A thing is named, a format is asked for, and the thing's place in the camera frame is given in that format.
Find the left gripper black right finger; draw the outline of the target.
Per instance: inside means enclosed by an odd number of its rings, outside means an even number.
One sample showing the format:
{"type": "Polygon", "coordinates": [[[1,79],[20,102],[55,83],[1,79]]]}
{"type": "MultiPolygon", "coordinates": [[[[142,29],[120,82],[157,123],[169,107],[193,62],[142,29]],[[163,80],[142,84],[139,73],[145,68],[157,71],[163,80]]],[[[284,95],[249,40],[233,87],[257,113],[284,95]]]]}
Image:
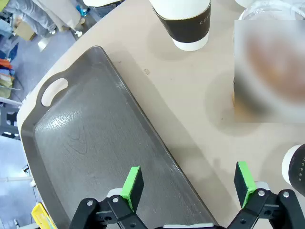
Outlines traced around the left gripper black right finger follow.
{"type": "Polygon", "coordinates": [[[236,163],[234,184],[241,210],[229,229],[252,229],[259,219],[269,220],[274,229],[303,229],[305,217],[295,192],[283,189],[278,194],[258,187],[244,161],[236,163]]]}

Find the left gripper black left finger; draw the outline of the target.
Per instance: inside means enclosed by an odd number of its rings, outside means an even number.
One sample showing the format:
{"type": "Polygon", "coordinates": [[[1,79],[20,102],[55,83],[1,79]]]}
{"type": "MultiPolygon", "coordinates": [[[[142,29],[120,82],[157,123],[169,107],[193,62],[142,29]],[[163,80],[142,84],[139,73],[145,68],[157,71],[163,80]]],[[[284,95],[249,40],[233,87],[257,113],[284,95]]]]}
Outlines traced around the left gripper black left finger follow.
{"type": "Polygon", "coordinates": [[[140,166],[132,167],[119,194],[99,202],[84,198],[71,220],[71,229],[105,229],[116,224],[121,229],[145,229],[146,225],[136,214],[144,181],[140,166]]]}

